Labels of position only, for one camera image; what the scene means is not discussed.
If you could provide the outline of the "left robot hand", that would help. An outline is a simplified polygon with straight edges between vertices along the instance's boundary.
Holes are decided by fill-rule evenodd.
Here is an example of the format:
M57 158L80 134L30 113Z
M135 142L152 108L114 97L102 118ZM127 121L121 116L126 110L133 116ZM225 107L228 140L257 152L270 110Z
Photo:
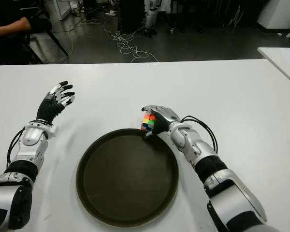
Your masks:
M75 92L69 91L72 88L68 81L63 81L50 89L38 108L36 120L52 125L55 117L73 103Z

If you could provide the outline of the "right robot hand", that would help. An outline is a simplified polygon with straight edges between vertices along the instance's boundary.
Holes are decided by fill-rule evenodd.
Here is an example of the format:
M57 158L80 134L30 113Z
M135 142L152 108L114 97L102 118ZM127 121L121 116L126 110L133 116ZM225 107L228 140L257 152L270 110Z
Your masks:
M175 124L181 123L179 116L172 109L165 106L151 104L144 106L141 110L153 114L156 118L153 129L145 134L145 139L166 132Z

